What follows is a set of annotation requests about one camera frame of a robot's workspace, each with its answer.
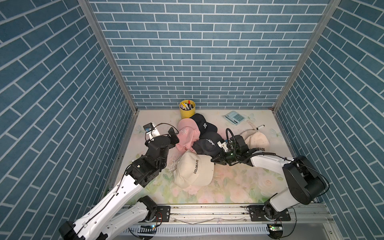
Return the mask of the beige Colorado cap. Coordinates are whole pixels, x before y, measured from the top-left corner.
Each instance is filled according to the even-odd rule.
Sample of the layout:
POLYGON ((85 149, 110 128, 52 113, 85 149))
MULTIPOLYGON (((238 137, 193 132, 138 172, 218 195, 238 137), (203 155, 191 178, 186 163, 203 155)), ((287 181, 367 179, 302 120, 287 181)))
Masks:
POLYGON ((191 186, 203 187, 211 183, 214 163, 208 155, 187 151, 180 158, 174 171, 174 183, 182 189, 191 186))
POLYGON ((241 137, 243 137, 246 145, 249 149, 266 152, 270 148, 267 136, 260 130, 257 131, 256 126, 250 121, 247 121, 247 123, 251 126, 251 129, 241 133, 241 137))

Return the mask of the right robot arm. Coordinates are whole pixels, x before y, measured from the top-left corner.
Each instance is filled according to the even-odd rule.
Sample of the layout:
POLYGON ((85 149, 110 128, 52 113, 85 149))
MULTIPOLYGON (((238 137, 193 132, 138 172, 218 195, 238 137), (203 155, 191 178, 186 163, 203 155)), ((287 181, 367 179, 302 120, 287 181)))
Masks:
POLYGON ((327 180, 304 156, 286 158, 257 148, 250 149, 240 135, 223 143, 217 142, 217 145, 220 152, 211 160, 215 164, 224 166, 245 164, 283 176, 285 188, 264 203, 263 214, 268 220, 274 221, 286 209, 297 204, 308 205, 327 191, 327 180))

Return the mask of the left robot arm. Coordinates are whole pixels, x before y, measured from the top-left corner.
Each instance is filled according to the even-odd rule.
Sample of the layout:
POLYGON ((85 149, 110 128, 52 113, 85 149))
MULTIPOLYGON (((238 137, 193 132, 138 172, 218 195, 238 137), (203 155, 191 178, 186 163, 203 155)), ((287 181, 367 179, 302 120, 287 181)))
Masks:
POLYGON ((148 196, 140 198, 131 208, 119 210, 146 187, 167 166, 169 150, 179 139, 177 129, 171 126, 161 135, 154 124, 144 126, 145 155, 133 161, 118 184, 88 213, 75 222, 65 222, 59 228, 64 240, 112 240, 130 226, 155 218, 157 204, 148 196))

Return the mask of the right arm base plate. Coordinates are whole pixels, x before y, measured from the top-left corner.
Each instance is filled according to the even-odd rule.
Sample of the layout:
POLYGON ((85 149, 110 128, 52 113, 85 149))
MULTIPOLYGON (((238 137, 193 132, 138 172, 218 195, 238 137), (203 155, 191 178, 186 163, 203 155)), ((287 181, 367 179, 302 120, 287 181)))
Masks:
POLYGON ((246 207, 246 210, 249 212, 252 222, 289 222, 291 221, 291 216, 289 211, 285 209, 282 212, 275 211, 272 207, 265 205, 249 205, 246 207))

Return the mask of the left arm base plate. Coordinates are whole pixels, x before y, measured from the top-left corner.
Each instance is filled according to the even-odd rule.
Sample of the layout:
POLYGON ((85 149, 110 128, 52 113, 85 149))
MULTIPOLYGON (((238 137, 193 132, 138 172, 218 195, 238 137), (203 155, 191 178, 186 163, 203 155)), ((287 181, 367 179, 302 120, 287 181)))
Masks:
POLYGON ((169 222, 171 215, 171 206, 160 205, 156 210, 150 211, 149 215, 140 223, 169 222))

